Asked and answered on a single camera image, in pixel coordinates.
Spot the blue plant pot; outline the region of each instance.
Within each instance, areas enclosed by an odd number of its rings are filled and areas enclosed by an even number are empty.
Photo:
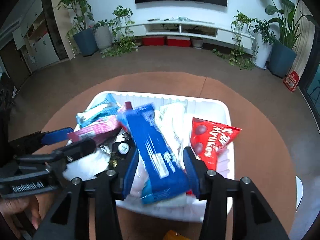
[[[273,75],[284,78],[296,56],[297,54],[292,49],[276,41],[272,47],[268,69]]]
[[[88,28],[73,35],[81,54],[85,56],[91,56],[98,51],[98,46],[93,35],[93,29]]]

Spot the red storage box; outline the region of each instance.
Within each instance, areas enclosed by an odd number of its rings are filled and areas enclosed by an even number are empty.
[[[178,47],[190,47],[191,39],[190,37],[168,36],[167,45]]]
[[[163,46],[165,44],[165,36],[147,36],[142,38],[143,45]]]

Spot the brown door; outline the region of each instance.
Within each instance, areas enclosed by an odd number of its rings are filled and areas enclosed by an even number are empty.
[[[0,50],[0,56],[9,77],[17,90],[19,90],[31,73],[13,40],[9,41],[9,43]]]

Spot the human hand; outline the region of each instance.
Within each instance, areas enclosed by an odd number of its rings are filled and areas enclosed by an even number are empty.
[[[30,209],[32,214],[32,225],[35,227],[35,229],[38,229],[41,223],[41,217],[39,213],[39,203],[35,196],[18,199],[0,199],[0,212],[17,238],[20,238],[21,234],[20,231],[15,227],[11,216],[21,213],[27,208]]]

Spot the chocolate ball image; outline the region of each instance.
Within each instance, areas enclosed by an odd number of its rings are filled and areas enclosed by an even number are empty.
[[[200,135],[203,134],[207,131],[207,127],[203,124],[198,125],[197,128],[195,129],[195,134]]]
[[[203,150],[203,144],[200,142],[196,143],[196,145],[193,147],[193,150],[197,155],[199,155]]]

